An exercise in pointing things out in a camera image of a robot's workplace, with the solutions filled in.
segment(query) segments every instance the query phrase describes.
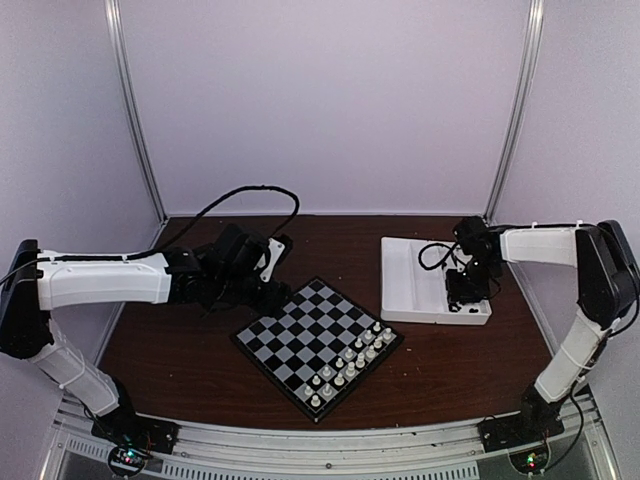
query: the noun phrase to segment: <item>chessboard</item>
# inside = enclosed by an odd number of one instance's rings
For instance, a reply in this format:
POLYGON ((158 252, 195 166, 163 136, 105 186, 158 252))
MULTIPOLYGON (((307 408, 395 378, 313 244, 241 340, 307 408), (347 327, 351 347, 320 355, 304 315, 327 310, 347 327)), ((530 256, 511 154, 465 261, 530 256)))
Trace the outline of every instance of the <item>chessboard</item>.
POLYGON ((259 318, 232 340, 318 423, 403 337, 315 278, 294 293, 279 314, 259 318))

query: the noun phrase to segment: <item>white panel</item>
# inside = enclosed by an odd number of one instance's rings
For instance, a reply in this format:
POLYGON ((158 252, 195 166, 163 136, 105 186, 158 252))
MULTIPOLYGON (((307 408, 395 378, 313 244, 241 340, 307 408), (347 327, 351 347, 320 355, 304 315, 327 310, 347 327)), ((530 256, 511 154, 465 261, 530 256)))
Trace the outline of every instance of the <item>white panel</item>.
MULTIPOLYGON (((130 251, 156 228, 127 128, 101 0, 0 2, 0 271, 24 238, 130 251)), ((95 356, 112 306, 55 312, 95 356)), ((0 355, 2 478, 36 478, 59 402, 33 365, 0 355)))
MULTIPOLYGON (((127 51, 164 204, 248 183, 306 212, 479 212, 515 92, 526 0, 137 0, 127 51)), ((225 212, 282 212, 249 194, 225 212)))
MULTIPOLYGON (((640 257, 640 3, 547 2, 540 59, 502 222, 622 223, 640 257)), ((522 267, 557 340, 577 300, 569 268, 522 267)), ((609 343, 593 388, 623 471, 637 478, 640 324, 609 343)))

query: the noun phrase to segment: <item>white tray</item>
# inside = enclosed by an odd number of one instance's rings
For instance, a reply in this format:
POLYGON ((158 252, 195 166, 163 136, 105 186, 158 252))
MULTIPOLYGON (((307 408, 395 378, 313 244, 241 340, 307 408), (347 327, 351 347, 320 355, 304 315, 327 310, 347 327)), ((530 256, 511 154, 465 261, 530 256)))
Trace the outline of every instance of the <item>white tray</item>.
MULTIPOLYGON (((443 323, 452 325, 484 325, 491 315, 487 300, 463 305, 458 312, 449 310, 445 287, 445 271, 456 267, 451 257, 444 269, 424 270, 418 263, 418 252, 426 240, 405 238, 382 239, 382 310, 383 320, 416 323, 443 323)), ((451 242, 438 242, 447 246, 451 242)), ((423 261, 432 265, 440 260, 446 249, 434 247, 426 250, 423 261)), ((464 262, 470 257, 456 253, 464 262)))

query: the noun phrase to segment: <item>wooden table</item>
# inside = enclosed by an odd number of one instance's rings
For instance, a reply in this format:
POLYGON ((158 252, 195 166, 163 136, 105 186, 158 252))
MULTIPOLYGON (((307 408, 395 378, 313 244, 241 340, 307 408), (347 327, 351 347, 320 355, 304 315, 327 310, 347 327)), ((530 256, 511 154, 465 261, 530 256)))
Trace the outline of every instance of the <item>wooden table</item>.
MULTIPOLYGON (((227 222, 269 234, 277 217, 205 218, 180 242, 213 242, 227 222)), ((276 278, 294 289, 316 275, 380 312, 380 239, 452 239, 452 217, 301 216, 294 250, 276 278)), ((172 219, 163 238, 188 219, 172 219)), ((548 363, 540 331, 507 271, 485 326, 395 323, 405 341, 320 425, 314 425, 232 344, 256 318, 248 308, 201 318, 197 305, 129 304, 102 368, 122 380, 142 412, 194 422, 276 429, 433 424, 517 410, 548 363)))

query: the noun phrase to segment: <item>robotic arm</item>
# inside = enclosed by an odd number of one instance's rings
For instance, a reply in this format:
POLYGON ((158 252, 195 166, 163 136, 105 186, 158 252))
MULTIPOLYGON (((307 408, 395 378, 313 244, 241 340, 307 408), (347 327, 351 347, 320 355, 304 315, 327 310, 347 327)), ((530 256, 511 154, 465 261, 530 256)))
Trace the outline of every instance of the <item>robotic arm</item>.
POLYGON ((177 426, 136 415, 124 386, 86 361, 50 311, 133 301, 199 303, 206 312, 242 304, 273 314, 291 292, 271 278, 290 249, 286 236, 266 239, 233 224, 215 243, 149 255, 60 254, 25 240, 1 294, 0 352, 33 363, 75 395, 94 420, 94 434, 136 448, 152 443, 170 453, 177 426))
POLYGON ((612 328, 638 300, 638 266, 620 224, 612 220, 598 225, 488 227, 481 218, 470 217, 454 234, 472 259, 465 272, 446 272, 449 302, 486 298, 490 281, 501 275, 505 262, 577 269, 575 320, 550 364, 525 391, 520 414, 480 424, 487 451, 539 440, 547 431, 560 433, 562 425, 556 419, 561 405, 597 361, 612 328))

